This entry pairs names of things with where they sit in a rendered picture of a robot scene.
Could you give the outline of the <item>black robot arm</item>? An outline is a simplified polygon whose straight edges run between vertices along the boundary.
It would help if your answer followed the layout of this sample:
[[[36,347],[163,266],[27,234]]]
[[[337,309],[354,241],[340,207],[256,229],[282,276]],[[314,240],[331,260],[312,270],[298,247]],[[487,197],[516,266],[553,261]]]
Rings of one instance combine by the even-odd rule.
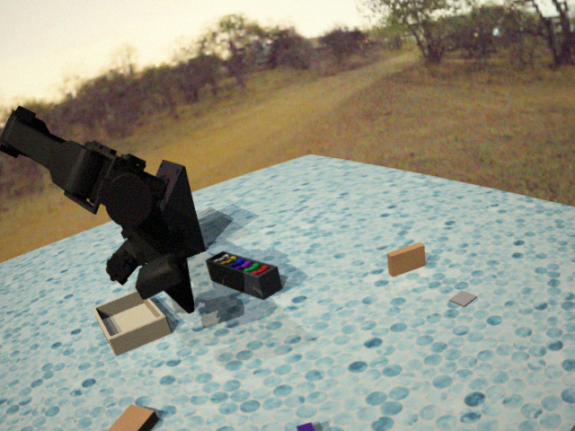
[[[66,141],[50,134],[35,116],[22,106],[12,111],[0,137],[1,152],[14,158],[27,156],[43,165],[67,198],[95,215],[99,205],[106,206],[111,220],[120,226],[137,226],[147,219],[154,202],[160,207],[170,179],[144,172],[146,161],[131,154],[117,156],[117,151],[97,141],[84,145]],[[144,252],[128,237],[107,259],[111,281],[125,285],[138,268],[137,260],[142,267],[148,264]]]

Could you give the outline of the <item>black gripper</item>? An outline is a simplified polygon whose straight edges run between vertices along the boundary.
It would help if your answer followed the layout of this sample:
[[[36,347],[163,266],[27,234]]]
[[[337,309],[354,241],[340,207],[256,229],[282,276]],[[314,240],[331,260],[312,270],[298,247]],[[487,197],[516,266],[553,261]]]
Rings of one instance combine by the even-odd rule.
[[[133,227],[122,227],[124,239],[133,240],[148,262],[139,269],[136,290],[143,300],[166,292],[186,313],[195,311],[186,250],[175,253],[176,242],[185,243],[179,227],[165,224],[155,202],[147,219]]]

